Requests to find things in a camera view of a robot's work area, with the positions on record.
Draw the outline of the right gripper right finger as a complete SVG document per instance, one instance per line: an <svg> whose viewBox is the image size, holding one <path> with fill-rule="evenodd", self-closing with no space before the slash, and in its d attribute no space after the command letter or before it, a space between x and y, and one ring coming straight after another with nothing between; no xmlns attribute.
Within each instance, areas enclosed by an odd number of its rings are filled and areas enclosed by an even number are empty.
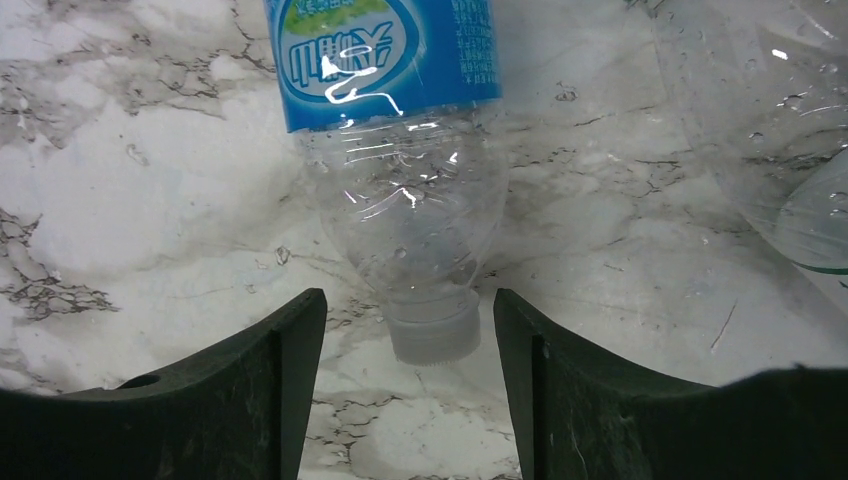
<svg viewBox="0 0 848 480"><path fill-rule="evenodd" d="M712 387L629 361L517 293L493 305L526 479L843 479L847 372L772 369Z"/></svg>

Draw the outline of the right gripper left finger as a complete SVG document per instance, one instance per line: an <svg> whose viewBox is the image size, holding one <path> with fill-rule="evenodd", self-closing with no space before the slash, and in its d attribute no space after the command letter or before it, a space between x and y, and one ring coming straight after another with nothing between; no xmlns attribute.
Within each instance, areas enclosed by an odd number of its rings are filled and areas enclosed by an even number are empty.
<svg viewBox="0 0 848 480"><path fill-rule="evenodd" d="M1 394L5 479L294 479L327 319L308 289L113 390Z"/></svg>

